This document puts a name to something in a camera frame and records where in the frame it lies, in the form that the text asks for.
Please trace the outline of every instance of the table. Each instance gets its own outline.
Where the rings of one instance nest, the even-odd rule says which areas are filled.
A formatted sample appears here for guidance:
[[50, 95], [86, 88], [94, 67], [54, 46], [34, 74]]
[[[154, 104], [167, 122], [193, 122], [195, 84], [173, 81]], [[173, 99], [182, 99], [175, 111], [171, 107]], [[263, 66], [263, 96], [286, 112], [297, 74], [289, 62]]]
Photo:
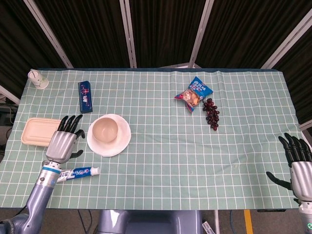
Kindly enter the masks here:
[[[217, 210], [295, 208], [293, 194], [271, 183], [271, 171], [289, 180], [284, 132], [300, 136], [281, 72], [275, 70], [98, 69], [42, 70], [44, 90], [27, 81], [13, 131], [0, 164], [0, 206], [22, 207], [45, 159], [46, 148], [21, 143], [31, 117], [79, 114], [78, 82], [92, 88], [93, 112], [79, 128], [115, 113], [130, 124], [128, 147], [114, 157], [84, 150], [63, 168], [101, 168], [100, 176], [58, 184], [49, 208]], [[218, 131], [209, 128], [202, 104], [191, 114], [174, 96], [198, 76], [214, 93]]]

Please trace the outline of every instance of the gray floor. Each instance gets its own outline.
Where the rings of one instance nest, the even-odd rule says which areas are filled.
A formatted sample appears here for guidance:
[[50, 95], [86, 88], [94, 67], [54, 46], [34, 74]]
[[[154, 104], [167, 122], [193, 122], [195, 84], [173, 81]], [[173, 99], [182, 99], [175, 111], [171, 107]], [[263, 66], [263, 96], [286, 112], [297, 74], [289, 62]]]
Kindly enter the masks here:
[[[0, 127], [0, 144], [6, 142], [7, 127]], [[0, 208], [0, 220], [13, 217], [19, 209]], [[99, 211], [92, 210], [92, 232], [98, 223]], [[300, 216], [297, 209], [278, 213], [259, 213], [251, 211], [254, 234], [302, 234]], [[90, 215], [87, 210], [81, 210], [85, 226], [90, 224]], [[215, 230], [214, 212], [202, 211], [203, 219], [207, 220]], [[219, 211], [220, 231], [222, 234], [232, 234], [230, 226], [230, 211]], [[245, 219], [243, 210], [233, 211], [233, 228], [235, 234], [245, 234]], [[83, 234], [83, 227], [77, 210], [48, 209], [46, 210], [42, 225], [42, 234]]]

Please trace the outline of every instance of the robotic hand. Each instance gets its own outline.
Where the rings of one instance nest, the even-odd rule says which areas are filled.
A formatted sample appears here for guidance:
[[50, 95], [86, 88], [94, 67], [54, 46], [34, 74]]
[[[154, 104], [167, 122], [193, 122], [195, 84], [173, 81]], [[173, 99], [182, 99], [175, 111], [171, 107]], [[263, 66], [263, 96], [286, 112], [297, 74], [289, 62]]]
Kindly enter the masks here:
[[306, 234], [312, 234], [312, 153], [303, 139], [297, 139], [285, 133], [288, 142], [278, 137], [283, 144], [286, 159], [291, 173], [291, 182], [276, 178], [271, 172], [267, 176], [275, 184], [292, 190], [297, 197], [294, 200], [299, 204], [299, 212]]
[[47, 149], [46, 156], [49, 161], [45, 161], [43, 164], [41, 173], [27, 200], [25, 208], [29, 214], [18, 213], [12, 219], [0, 222], [0, 234], [39, 233], [44, 211], [61, 172], [61, 164], [83, 153], [83, 150], [72, 153], [76, 139], [80, 136], [85, 138], [83, 130], [75, 132], [81, 118], [82, 115], [76, 118], [71, 116], [69, 119], [68, 116], [65, 116], [62, 119]]

